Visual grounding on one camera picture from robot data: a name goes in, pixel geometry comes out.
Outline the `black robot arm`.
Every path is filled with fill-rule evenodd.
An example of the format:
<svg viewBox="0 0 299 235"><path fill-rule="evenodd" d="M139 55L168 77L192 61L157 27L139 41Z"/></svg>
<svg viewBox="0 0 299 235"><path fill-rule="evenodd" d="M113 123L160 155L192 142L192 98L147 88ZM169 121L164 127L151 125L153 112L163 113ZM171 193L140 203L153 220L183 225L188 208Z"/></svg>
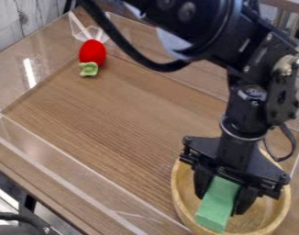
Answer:
<svg viewBox="0 0 299 235"><path fill-rule="evenodd" d="M194 171L195 194L204 198L218 177L239 185L232 213L242 215L263 196L279 198L290 175L266 146L270 129L296 117L295 43L260 16L258 0L123 0L157 29L172 62L145 58L107 18L97 0L79 0L125 54L159 72L207 60L227 71L230 100L216 138L187 136L180 160Z"/></svg>

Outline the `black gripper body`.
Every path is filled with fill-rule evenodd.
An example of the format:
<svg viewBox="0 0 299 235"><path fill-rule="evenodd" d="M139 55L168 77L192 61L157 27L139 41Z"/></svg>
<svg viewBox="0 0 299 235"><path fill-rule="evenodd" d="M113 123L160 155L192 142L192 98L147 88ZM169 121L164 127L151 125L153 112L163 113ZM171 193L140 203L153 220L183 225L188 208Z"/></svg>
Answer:
<svg viewBox="0 0 299 235"><path fill-rule="evenodd" d="M219 137L184 136L184 149L179 160L194 173L198 168L207 169L218 176L243 187L259 189L258 197L280 198L282 189L291 177L274 162L288 157L268 160L259 149L266 133L230 133L223 131Z"/></svg>

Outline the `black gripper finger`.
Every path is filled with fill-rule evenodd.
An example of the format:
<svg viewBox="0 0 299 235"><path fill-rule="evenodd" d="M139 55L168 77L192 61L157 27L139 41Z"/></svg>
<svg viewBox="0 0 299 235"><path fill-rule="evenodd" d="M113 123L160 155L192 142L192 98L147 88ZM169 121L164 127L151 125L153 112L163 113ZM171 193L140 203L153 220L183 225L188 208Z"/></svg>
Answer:
<svg viewBox="0 0 299 235"><path fill-rule="evenodd" d="M255 187L243 187L238 193L234 205L234 214L243 215L258 198L259 189Z"/></svg>
<svg viewBox="0 0 299 235"><path fill-rule="evenodd" d="M208 186L214 178L214 173L207 169L198 168L194 173L194 186L195 186L195 195L199 199L203 199L203 196L207 192Z"/></svg>

